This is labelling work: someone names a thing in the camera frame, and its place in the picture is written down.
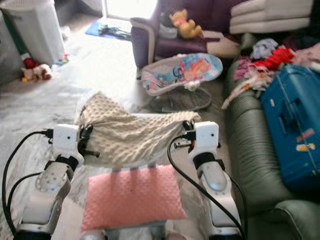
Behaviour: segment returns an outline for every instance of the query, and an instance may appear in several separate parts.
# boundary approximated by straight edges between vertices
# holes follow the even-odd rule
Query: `clothes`
[[[269,71],[275,71],[279,68],[281,64],[292,63],[292,58],[295,55],[289,48],[278,48],[273,51],[272,55],[263,61],[256,61],[252,63],[249,67],[254,67],[257,69],[267,69]]]
[[[253,52],[251,54],[252,60],[266,59],[272,55],[272,52],[276,50],[278,43],[272,38],[266,38],[258,41],[253,46]]]
[[[159,36],[163,39],[176,39],[178,36],[178,29],[175,27],[166,27],[160,23]]]
[[[131,33],[121,30],[119,27],[110,27],[107,24],[102,24],[99,27],[99,35],[111,35],[118,39],[131,41]]]
[[[310,26],[301,29],[294,36],[294,43],[298,49],[310,48],[320,42],[320,26]]]
[[[248,91],[249,89],[265,91],[266,88],[271,84],[272,80],[273,80],[273,73],[269,73],[269,72],[257,73],[252,78],[240,83],[237,87],[235,87],[230,93],[230,96],[228,96],[228,98],[224,101],[221,109],[223,110],[227,109],[234,98]]]
[[[153,163],[164,156],[168,142],[182,133],[183,121],[200,121],[196,112],[182,111],[162,117],[137,117],[101,93],[82,108],[78,126],[93,126],[84,164],[105,168],[130,168]]]
[[[312,63],[320,63],[320,43],[313,47],[296,51],[292,63],[307,68],[311,67]]]
[[[239,65],[234,74],[234,81],[238,81],[245,77],[245,74],[248,72],[248,67],[251,64],[251,58],[248,56],[242,56],[238,60]]]
[[[169,12],[162,12],[160,14],[160,24],[162,24],[166,28],[174,28],[175,26],[172,24],[169,15]]]

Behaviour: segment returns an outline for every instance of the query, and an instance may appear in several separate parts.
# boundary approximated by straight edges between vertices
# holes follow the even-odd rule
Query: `cream knit blanket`
[[[131,168],[155,162],[164,155],[169,141],[182,133],[182,122],[200,121],[196,112],[163,114],[161,117],[137,117],[101,93],[82,108],[76,124],[93,125],[87,150],[100,157],[86,155],[84,164],[106,168]]]

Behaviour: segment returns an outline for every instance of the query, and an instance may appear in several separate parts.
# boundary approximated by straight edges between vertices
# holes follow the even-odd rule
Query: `baby bouncer seat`
[[[222,62],[216,56],[207,53],[179,54],[145,66],[141,81],[146,92],[155,97],[150,102],[152,108],[155,102],[161,105],[164,94],[167,94],[169,107],[164,106],[159,112],[197,111],[208,107],[212,100],[211,94],[199,87],[200,84],[216,79],[222,71]],[[179,91],[178,87],[190,92]]]

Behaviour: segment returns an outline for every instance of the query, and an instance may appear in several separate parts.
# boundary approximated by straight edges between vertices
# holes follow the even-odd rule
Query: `red clothing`
[[[259,68],[265,67],[270,71],[275,71],[279,68],[282,63],[291,64],[291,59],[295,55],[290,51],[289,48],[278,48],[273,51],[272,55],[263,61],[256,61],[251,66]]]

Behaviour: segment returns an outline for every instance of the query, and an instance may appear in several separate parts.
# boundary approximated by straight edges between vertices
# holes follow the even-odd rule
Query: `pile of clothes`
[[[250,56],[241,56],[238,62],[234,80],[246,80],[233,89],[230,96],[224,101],[222,109],[226,109],[235,97],[249,89],[255,90],[258,98],[286,64],[299,65],[319,71],[320,43],[294,51],[285,45],[279,45],[272,38],[266,38],[253,46]]]
[[[99,27],[99,35],[111,35],[121,40],[131,41],[131,33],[121,30],[119,27],[102,24]]]

